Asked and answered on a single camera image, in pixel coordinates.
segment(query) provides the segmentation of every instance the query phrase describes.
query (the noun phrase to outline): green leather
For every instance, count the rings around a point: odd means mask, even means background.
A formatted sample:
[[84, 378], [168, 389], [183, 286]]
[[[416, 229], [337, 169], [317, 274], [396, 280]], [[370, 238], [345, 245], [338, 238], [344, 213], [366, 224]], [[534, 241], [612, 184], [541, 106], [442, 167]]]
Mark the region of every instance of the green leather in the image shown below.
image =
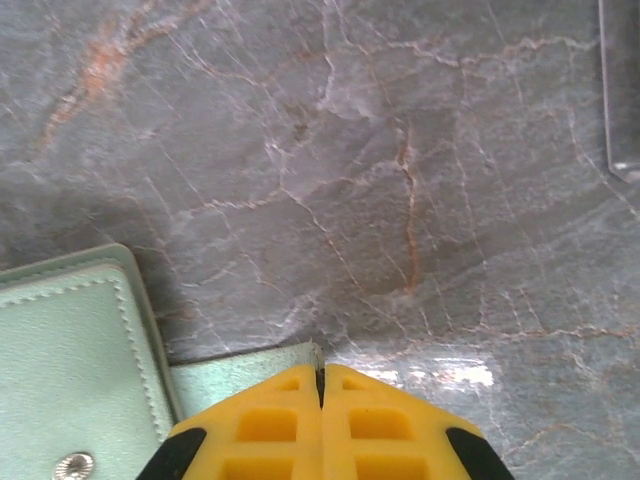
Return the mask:
[[76, 451], [95, 457], [91, 480], [135, 478], [183, 411], [322, 362], [305, 343], [169, 369], [135, 259], [117, 244], [0, 273], [0, 339], [3, 478], [50, 478]]
[[190, 417], [289, 367], [300, 364], [322, 368], [320, 348], [311, 343], [272, 348], [206, 362], [171, 367], [171, 376]]
[[0, 336], [3, 478], [51, 478], [78, 451], [95, 459], [92, 480], [135, 478], [173, 415], [124, 271], [15, 282], [0, 291]]

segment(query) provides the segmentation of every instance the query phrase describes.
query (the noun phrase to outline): marble surface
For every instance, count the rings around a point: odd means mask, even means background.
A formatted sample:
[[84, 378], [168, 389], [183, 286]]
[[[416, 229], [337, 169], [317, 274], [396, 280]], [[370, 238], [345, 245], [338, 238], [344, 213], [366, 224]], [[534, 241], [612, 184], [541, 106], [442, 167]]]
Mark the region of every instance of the marble surface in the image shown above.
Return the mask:
[[122, 242], [174, 362], [313, 338], [517, 478], [638, 478], [596, 1], [0, 5], [0, 268]]

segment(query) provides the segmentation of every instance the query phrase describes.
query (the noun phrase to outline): yellow object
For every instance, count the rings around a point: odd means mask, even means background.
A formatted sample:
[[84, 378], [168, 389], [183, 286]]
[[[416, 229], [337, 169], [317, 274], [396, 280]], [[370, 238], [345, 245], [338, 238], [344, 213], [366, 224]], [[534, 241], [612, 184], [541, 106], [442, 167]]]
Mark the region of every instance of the yellow object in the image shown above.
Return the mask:
[[324, 378], [292, 367], [181, 422], [138, 479], [513, 478], [469, 422], [348, 367]]

